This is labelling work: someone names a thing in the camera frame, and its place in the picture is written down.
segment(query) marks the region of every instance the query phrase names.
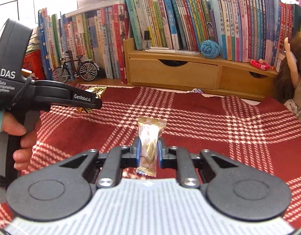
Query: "purple book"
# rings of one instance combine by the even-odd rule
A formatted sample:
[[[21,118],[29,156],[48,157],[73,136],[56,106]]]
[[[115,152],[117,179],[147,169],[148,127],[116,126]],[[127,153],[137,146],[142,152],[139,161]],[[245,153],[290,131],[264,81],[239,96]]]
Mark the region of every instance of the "purple book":
[[[214,11],[213,10],[209,10],[209,12],[210,12],[210,17],[211,17],[211,24],[213,25],[213,29],[214,29],[215,42],[217,42],[217,44],[219,44],[218,43],[218,37],[217,37],[217,30],[216,30]]]

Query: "candy wrapper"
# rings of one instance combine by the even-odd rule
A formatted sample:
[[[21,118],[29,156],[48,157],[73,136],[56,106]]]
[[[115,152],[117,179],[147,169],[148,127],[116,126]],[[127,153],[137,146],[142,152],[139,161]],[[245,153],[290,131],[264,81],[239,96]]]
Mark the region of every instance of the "candy wrapper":
[[[90,87],[89,89],[85,90],[91,93],[96,93],[96,98],[101,99],[102,95],[106,91],[107,87],[106,86],[94,86]],[[92,109],[85,109],[85,108],[77,108],[77,113],[81,113],[82,111],[85,111],[86,113],[90,113]]]
[[[141,157],[137,173],[156,176],[156,163],[158,155],[158,138],[163,133],[167,121],[149,117],[139,117],[139,137],[142,143]]]

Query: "red plaid tablecloth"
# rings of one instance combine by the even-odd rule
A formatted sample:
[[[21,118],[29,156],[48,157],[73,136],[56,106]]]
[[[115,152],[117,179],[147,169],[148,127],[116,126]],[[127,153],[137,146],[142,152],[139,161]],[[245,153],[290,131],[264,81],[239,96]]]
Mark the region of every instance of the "red plaid tablecloth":
[[[31,165],[24,173],[91,148],[106,152],[130,145],[137,135],[138,116],[161,118],[168,121],[162,135],[167,145],[192,153],[208,148],[287,182],[293,199],[284,218],[295,228],[301,226],[301,124],[277,101],[267,97],[252,106],[233,96],[111,87],[102,100],[102,109],[89,114],[66,107],[44,113]],[[123,176],[140,178],[134,169],[124,170]],[[157,178],[167,177],[175,177],[175,171],[157,168]],[[0,205],[0,220],[11,218],[8,207]]]

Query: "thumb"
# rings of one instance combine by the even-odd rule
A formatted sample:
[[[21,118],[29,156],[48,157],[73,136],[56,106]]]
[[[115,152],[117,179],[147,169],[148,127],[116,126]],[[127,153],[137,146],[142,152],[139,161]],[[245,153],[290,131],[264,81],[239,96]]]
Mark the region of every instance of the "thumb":
[[[26,133],[26,128],[20,124],[11,113],[8,112],[4,112],[1,129],[3,132],[14,136],[22,136]]]

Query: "gold candy wrapper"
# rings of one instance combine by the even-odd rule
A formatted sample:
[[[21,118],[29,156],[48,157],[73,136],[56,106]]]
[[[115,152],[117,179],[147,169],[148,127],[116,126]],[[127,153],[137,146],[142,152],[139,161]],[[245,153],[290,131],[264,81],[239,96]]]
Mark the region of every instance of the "gold candy wrapper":
[[[89,89],[85,90],[91,93],[96,93],[96,98],[101,99],[102,95],[106,91],[107,87],[106,86],[94,86],[90,87]],[[77,113],[82,113],[82,111],[85,111],[86,113],[90,113],[92,109],[85,109],[85,108],[77,108]]]
[[[138,124],[142,149],[140,164],[139,167],[136,168],[136,172],[155,177],[158,155],[157,141],[163,133],[167,121],[149,117],[139,117]]]

